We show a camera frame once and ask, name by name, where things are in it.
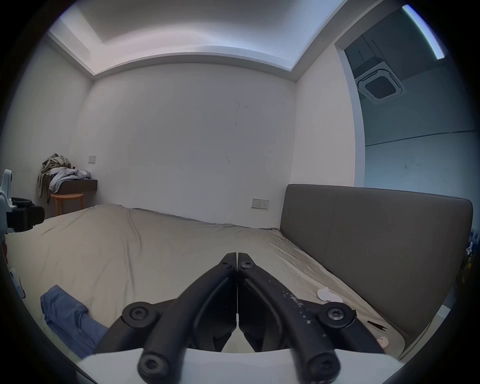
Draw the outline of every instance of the ceiling air conditioner vent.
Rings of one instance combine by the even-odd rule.
[[[377,57],[353,71],[358,90],[374,104],[406,93],[406,89],[388,64]]]

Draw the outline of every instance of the ceiling cove light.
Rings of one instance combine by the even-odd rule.
[[[437,39],[433,35],[432,30],[430,27],[427,25],[425,20],[423,20],[418,13],[414,11],[412,7],[410,7],[408,4],[404,5],[403,10],[407,13],[408,16],[410,16],[410,19],[417,25],[418,29],[423,33],[425,38],[427,39],[428,44],[430,45],[430,48],[432,48],[433,53],[435,54],[435,57],[438,59],[443,59],[445,57],[442,49],[440,48],[440,45],[438,44]]]

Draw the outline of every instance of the gray upholstered headboard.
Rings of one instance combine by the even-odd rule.
[[[361,295],[408,346],[452,287],[471,224],[466,199],[291,184],[280,230]]]

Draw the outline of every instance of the bed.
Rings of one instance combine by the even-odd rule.
[[[114,204],[97,205],[7,235],[9,267],[14,267],[21,279],[24,303],[34,320],[73,361],[78,357],[47,327],[41,312],[40,296],[53,285],[84,303],[93,319],[109,327],[131,302],[176,298],[229,252],[248,253],[300,299],[323,303],[317,290],[328,287],[356,310],[375,337],[388,338],[385,351],[398,358],[442,304],[465,249],[468,218],[471,223],[471,205],[466,200],[398,193],[394,204],[386,204],[381,190],[289,185],[280,230],[210,224]],[[413,206],[417,213],[409,216],[408,209],[403,212],[407,218],[389,219],[391,205],[399,210],[397,215],[405,210],[404,205]],[[435,217],[428,220],[440,221],[435,228],[440,238],[427,247],[423,244],[430,239],[425,233],[432,227],[426,231],[421,217],[429,216],[431,210]],[[360,222],[362,217],[370,221],[368,228]],[[450,220],[444,225],[445,217]],[[392,236],[402,240],[391,244]],[[394,260],[392,252],[398,247],[403,258],[397,254]],[[418,252],[422,254],[420,262],[414,260]],[[426,262],[436,268],[435,278],[425,280],[432,275],[422,270]],[[392,271],[400,276],[389,276]],[[419,273],[422,293],[415,281]],[[406,276],[411,279],[399,280]],[[409,300],[407,296],[415,290]],[[424,302],[429,304],[421,313],[408,313]],[[252,349],[237,329],[224,351]]]

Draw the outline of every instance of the wooden stool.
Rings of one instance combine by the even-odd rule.
[[[68,195],[58,195],[56,193],[52,193],[50,195],[50,197],[52,199],[55,199],[55,216],[63,215],[63,200],[80,199],[80,209],[84,208],[84,194],[83,193],[70,193]]]

